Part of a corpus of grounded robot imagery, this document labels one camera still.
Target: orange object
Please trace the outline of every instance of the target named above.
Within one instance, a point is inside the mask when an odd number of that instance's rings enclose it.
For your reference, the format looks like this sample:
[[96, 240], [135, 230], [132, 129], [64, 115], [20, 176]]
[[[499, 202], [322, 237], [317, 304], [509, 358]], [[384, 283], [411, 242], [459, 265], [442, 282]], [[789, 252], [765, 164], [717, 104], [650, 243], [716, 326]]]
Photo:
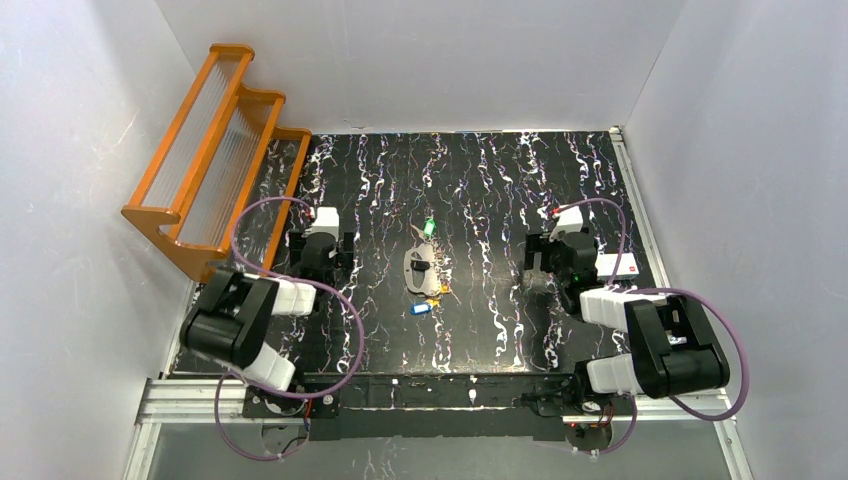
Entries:
[[[121, 213], [180, 270], [206, 281], [226, 260], [271, 139], [300, 141], [286, 195], [294, 195], [312, 133], [277, 126], [282, 92], [242, 83], [247, 45], [215, 44]], [[274, 261], [289, 202], [281, 205], [262, 264]]]

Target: metal frame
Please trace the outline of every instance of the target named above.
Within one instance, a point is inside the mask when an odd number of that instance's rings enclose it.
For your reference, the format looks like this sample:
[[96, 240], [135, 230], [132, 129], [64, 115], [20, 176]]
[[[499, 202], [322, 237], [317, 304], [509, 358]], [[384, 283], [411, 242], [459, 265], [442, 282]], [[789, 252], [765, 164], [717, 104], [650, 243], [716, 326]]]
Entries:
[[[669, 286], [668, 276], [645, 212], [645, 206], [633, 174], [630, 157], [627, 155], [621, 129], [619, 127], [610, 129], [610, 137], [619, 168], [624, 177], [631, 207], [636, 216], [636, 223], [639, 226], [654, 281], [658, 286]], [[194, 285], [192, 284], [189, 290], [189, 300], [193, 292]], [[168, 364], [165, 366], [166, 371], [171, 368], [178, 350], [179, 342], [175, 335], [170, 346]], [[213, 399], [217, 382], [217, 380], [170, 379], [154, 380], [148, 383], [139, 408], [135, 438], [124, 475], [125, 480], [147, 478], [158, 444], [160, 427], [163, 423], [214, 423]], [[295, 418], [253, 419], [242, 417], [241, 410], [245, 392], [245, 386], [236, 380], [224, 382], [220, 403], [222, 423], [300, 424], [301, 420]], [[703, 412], [720, 412], [730, 405], [724, 389], [684, 395], [680, 398], [688, 405]], [[640, 421], [699, 421], [683, 412], [668, 399], [657, 400], [637, 397], [636, 404], [639, 409]], [[630, 421], [630, 418], [618, 416], [613, 420], [616, 424], [619, 424]], [[565, 416], [563, 421], [566, 423], [583, 422], [585, 417]], [[734, 480], [753, 479], [745, 452], [736, 432], [735, 418], [716, 422], [715, 429], [731, 478]]]

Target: wooden frame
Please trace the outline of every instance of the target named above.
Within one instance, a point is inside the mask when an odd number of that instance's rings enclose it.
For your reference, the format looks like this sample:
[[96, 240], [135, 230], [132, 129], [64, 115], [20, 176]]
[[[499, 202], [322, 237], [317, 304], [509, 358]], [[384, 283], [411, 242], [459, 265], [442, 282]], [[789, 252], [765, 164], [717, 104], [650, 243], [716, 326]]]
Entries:
[[[209, 48], [209, 55], [197, 74], [197, 78], [189, 88], [182, 105], [177, 110], [171, 125], [165, 133], [159, 148], [156, 150], [150, 165], [147, 167], [130, 201], [121, 209], [123, 216], [144, 234], [162, 253], [165, 254], [180, 270], [195, 281], [206, 281], [214, 270], [214, 263], [225, 261], [229, 256], [230, 235], [236, 219], [247, 206], [254, 182], [259, 173], [265, 152], [272, 138], [285, 140], [299, 140], [300, 148], [295, 159], [294, 168], [286, 188], [286, 195], [294, 195], [300, 172], [306, 158], [306, 151], [312, 133], [304, 129], [282, 128], [276, 125], [277, 118], [285, 104], [286, 97], [282, 92], [270, 90], [256, 90], [247, 87], [242, 79], [249, 63], [253, 60], [254, 52], [247, 45], [224, 45], [215, 44]], [[196, 147], [192, 158], [177, 158], [172, 153], [172, 147], [178, 139], [180, 131], [186, 125], [192, 108], [204, 91], [204, 87], [210, 83], [209, 79], [213, 72], [216, 78], [224, 78], [232, 71], [224, 83], [223, 95], [211, 119], [192, 117], [193, 121], [201, 127], [205, 126], [202, 139]], [[246, 158], [228, 158], [220, 161], [226, 162], [249, 162], [243, 184], [238, 188], [238, 195], [233, 205], [227, 206], [227, 211], [220, 215], [228, 217], [226, 228], [220, 239], [210, 244], [198, 245], [180, 241], [183, 227], [189, 212], [195, 204], [198, 192], [209, 172], [213, 160], [216, 158], [218, 147], [234, 113], [238, 111], [255, 137], [258, 144], [252, 151], [252, 155]], [[179, 182], [173, 200], [167, 205], [145, 205], [145, 198], [151, 191], [151, 187], [157, 176], [163, 170], [166, 162], [183, 162], [186, 174]], [[273, 265], [274, 255], [280, 243], [283, 228], [288, 217], [289, 202], [285, 202], [277, 216], [271, 237], [269, 248], [263, 259], [263, 267], [270, 269]], [[163, 231], [163, 226], [170, 226]]]

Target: gray floor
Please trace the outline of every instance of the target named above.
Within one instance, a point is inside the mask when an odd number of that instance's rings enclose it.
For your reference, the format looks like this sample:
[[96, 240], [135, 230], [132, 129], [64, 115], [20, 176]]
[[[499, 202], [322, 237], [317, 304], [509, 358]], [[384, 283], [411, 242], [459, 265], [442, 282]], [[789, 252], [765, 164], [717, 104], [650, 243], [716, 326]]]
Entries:
[[[618, 434], [626, 427], [616, 422]], [[229, 425], [236, 442], [263, 453], [258, 425]], [[283, 439], [294, 435], [283, 432]], [[214, 425], [163, 425], [151, 479], [724, 479], [711, 423], [639, 422], [626, 448], [593, 462], [528, 438], [376, 438], [313, 442], [282, 463], [231, 452]]]

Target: black marble table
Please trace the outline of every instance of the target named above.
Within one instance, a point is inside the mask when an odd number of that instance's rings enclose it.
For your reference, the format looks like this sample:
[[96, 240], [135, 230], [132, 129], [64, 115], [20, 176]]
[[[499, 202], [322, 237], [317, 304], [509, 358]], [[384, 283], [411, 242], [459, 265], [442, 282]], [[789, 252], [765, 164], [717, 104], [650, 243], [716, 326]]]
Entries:
[[[272, 143], [254, 198], [283, 192], [295, 153], [290, 142]], [[635, 283], [654, 285], [606, 132], [316, 136], [298, 196], [337, 207], [342, 229], [355, 233], [355, 268], [339, 286], [365, 325], [363, 372], [568, 372], [577, 361], [627, 351], [624, 334], [565, 314], [548, 275], [523, 270], [524, 235], [550, 228], [551, 206], [590, 197], [621, 204], [626, 251], [641, 270]], [[242, 225], [239, 246], [248, 258], [264, 256], [275, 208]], [[601, 251], [615, 252], [616, 212], [583, 211]], [[292, 212], [290, 228], [302, 227], [303, 214]], [[409, 308], [423, 299], [405, 288], [402, 263], [427, 218], [436, 222], [439, 269], [451, 293], [415, 316]], [[285, 272], [285, 246], [276, 258], [275, 270]], [[357, 348], [350, 314], [329, 297], [308, 317], [273, 319], [267, 341], [315, 373], [346, 372]], [[171, 374], [221, 371], [180, 352]]]

